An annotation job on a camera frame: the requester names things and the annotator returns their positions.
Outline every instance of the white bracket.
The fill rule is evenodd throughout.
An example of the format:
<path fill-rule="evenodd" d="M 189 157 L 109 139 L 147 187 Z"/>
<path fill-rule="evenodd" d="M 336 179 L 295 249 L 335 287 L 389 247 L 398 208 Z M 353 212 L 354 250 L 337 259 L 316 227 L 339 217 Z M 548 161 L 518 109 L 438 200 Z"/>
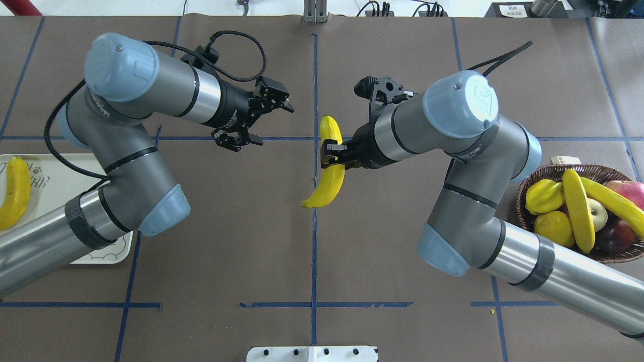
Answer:
<path fill-rule="evenodd" d="M 326 23 L 327 0 L 304 0 L 304 22 Z"/>
<path fill-rule="evenodd" d="M 246 362 L 378 362 L 378 347 L 254 347 Z"/>

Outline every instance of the lemon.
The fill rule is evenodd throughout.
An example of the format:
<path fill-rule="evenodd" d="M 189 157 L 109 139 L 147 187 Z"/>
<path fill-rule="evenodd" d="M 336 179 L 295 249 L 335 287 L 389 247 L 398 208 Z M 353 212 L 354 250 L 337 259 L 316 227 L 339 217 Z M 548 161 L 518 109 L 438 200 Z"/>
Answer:
<path fill-rule="evenodd" d="M 570 218 L 561 211 L 551 211 L 537 216 L 535 233 L 563 247 L 574 245 L 573 225 L 570 223 Z"/>

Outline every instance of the white label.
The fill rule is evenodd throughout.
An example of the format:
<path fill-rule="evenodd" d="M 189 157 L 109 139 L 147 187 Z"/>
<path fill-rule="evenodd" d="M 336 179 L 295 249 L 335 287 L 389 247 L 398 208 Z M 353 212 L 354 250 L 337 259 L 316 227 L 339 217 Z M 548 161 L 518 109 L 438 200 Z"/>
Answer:
<path fill-rule="evenodd" d="M 582 163 L 579 158 L 572 156 L 555 156 L 551 157 L 550 161 L 553 165 L 578 165 Z"/>
<path fill-rule="evenodd" d="M 526 7 L 523 5 L 499 5 L 501 15 L 507 17 L 527 17 Z"/>

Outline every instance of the label sticker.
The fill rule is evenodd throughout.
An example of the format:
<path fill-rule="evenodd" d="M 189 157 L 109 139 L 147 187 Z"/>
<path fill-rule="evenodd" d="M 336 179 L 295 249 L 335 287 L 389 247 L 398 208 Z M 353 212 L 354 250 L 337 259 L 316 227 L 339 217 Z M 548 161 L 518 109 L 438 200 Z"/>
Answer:
<path fill-rule="evenodd" d="M 501 15 L 507 17 L 527 17 L 526 7 L 523 5 L 499 5 Z"/>

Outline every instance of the dark red apple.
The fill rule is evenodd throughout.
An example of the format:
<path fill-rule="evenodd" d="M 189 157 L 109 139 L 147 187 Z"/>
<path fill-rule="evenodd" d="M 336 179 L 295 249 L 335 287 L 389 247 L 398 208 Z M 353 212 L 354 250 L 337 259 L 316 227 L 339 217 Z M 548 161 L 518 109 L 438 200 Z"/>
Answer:
<path fill-rule="evenodd" d="M 626 221 L 615 218 L 595 234 L 593 252 L 614 255 L 624 251 L 635 240 L 635 232 Z"/>
<path fill-rule="evenodd" d="M 640 209 L 644 209 L 644 184 L 635 181 L 608 181 L 604 186 L 633 201 Z"/>

